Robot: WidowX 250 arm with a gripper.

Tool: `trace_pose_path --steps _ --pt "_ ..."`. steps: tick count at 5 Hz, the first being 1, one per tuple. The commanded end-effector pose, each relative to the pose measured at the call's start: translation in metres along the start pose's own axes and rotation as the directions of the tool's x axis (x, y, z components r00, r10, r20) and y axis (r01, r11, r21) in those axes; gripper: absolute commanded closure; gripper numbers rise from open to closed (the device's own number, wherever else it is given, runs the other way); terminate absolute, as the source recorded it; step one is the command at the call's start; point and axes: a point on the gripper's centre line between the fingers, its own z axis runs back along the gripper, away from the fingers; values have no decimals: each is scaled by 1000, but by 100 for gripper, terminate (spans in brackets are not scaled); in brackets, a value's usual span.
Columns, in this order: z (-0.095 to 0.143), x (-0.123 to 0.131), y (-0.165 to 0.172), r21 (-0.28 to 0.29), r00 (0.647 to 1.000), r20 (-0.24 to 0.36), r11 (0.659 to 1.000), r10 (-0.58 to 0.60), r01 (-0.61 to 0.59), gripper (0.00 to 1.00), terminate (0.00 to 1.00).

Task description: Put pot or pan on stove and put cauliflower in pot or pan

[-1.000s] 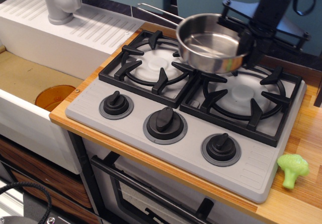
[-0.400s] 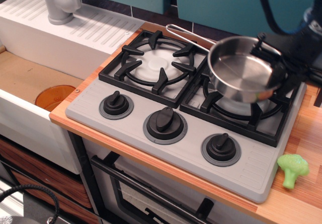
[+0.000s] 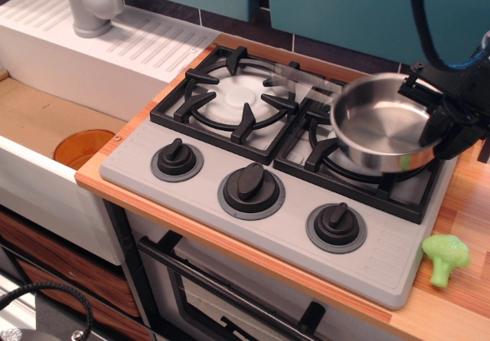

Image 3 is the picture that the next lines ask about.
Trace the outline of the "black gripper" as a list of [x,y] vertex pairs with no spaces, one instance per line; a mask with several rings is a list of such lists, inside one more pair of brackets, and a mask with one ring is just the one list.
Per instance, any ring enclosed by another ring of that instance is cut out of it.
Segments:
[[489,134],[489,46],[479,46],[465,69],[413,64],[399,93],[429,113],[419,144],[442,139],[436,158],[453,159]]

